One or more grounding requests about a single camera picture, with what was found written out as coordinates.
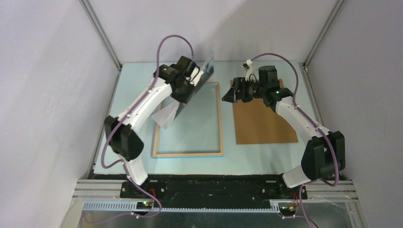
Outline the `landscape photo print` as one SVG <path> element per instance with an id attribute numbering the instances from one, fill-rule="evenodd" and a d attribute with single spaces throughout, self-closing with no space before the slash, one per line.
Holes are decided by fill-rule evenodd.
<path id="1" fill-rule="evenodd" d="M 159 78 L 161 78 L 171 89 L 171 81 L 175 74 L 190 74 L 191 83 L 196 86 L 195 91 L 192 94 L 191 99 L 198 93 L 203 85 L 210 79 L 214 73 L 213 57 L 206 60 L 203 66 L 197 65 L 193 60 L 185 56 L 180 57 L 177 63 L 171 65 L 159 66 Z M 152 119 L 160 126 L 167 127 L 173 122 L 179 114 L 184 110 L 187 104 L 179 103 L 171 98 L 173 101 L 161 108 L 155 114 L 152 115 Z"/>

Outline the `brown fibreboard backing board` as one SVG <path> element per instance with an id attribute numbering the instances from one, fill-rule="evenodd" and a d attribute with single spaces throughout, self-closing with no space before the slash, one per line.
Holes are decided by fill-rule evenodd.
<path id="1" fill-rule="evenodd" d="M 237 145 L 298 142 L 296 131 L 262 99 L 238 101 L 232 108 Z"/>

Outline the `light wooden picture frame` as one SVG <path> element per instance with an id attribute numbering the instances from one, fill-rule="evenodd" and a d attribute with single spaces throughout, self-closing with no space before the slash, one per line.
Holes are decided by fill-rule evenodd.
<path id="1" fill-rule="evenodd" d="M 173 120 L 155 121 L 154 158 L 224 155 L 219 83 L 205 84 Z"/>

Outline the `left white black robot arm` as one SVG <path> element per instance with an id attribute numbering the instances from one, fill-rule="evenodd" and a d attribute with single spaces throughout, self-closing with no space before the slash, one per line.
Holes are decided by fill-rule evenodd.
<path id="1" fill-rule="evenodd" d="M 139 198 L 148 196 L 150 184 L 142 161 L 144 142 L 138 135 L 146 120 L 166 98 L 174 100 L 172 109 L 163 117 L 162 125 L 173 121 L 198 92 L 213 69 L 200 67 L 192 59 L 181 56 L 177 63 L 158 66 L 145 90 L 118 116 L 104 120 L 106 143 L 118 156 L 128 179 L 133 183 L 132 192 Z"/>

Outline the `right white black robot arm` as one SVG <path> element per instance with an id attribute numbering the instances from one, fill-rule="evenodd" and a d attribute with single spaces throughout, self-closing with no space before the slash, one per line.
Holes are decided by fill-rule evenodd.
<path id="1" fill-rule="evenodd" d="M 290 198 L 297 186 L 318 179 L 335 176 L 345 167 L 345 138 L 339 132 L 332 132 L 313 120 L 296 102 L 294 94 L 280 85 L 275 66 L 254 67 L 244 63 L 244 77 L 235 77 L 222 101 L 244 103 L 261 99 L 264 105 L 281 116 L 297 133 L 305 144 L 299 166 L 280 175 L 276 186 L 277 194 Z"/>

